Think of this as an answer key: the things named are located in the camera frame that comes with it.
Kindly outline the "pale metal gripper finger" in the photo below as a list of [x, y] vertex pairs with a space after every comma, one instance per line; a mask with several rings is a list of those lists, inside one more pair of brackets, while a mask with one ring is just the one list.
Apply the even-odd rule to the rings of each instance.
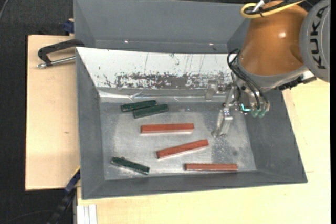
[[229, 128], [230, 128], [230, 125], [231, 125], [232, 121], [233, 121], [233, 117], [232, 116], [226, 116], [226, 117], [224, 117], [223, 124], [222, 124], [222, 130], [220, 132], [221, 135], [228, 134], [228, 131], [229, 131]]
[[220, 137], [220, 136], [222, 136], [221, 135], [222, 124], [223, 124], [223, 119], [226, 116], [229, 116], [229, 111], [228, 110], [220, 110], [220, 112], [218, 114], [218, 117], [217, 117], [216, 127], [211, 132], [212, 137]]

